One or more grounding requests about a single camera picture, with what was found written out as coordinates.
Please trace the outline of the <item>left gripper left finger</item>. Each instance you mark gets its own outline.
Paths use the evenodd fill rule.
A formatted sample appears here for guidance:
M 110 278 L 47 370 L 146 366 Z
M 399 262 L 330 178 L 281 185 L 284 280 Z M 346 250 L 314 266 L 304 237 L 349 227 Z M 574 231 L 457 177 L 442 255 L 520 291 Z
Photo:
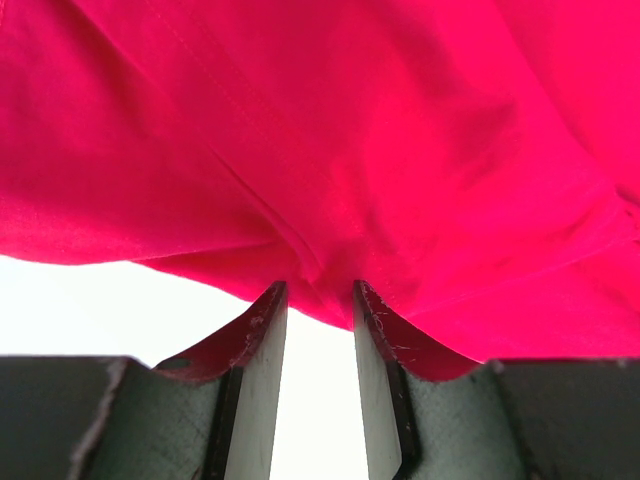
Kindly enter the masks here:
M 286 323 L 276 282 L 154 368 L 126 356 L 3 357 L 2 477 L 268 478 Z

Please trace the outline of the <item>magenta t shirt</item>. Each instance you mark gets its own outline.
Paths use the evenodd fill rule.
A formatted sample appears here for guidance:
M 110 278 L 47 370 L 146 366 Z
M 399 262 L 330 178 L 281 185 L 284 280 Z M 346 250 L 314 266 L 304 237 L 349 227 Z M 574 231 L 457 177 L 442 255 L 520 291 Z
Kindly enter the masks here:
M 635 356 L 639 5 L 5 1 L 1 251 Z

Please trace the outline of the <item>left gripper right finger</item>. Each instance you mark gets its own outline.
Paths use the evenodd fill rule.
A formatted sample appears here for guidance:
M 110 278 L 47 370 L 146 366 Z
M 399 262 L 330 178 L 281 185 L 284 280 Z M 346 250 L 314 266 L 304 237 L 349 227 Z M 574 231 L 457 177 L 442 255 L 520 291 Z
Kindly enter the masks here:
M 639 363 L 462 358 L 353 287 L 372 479 L 635 479 Z

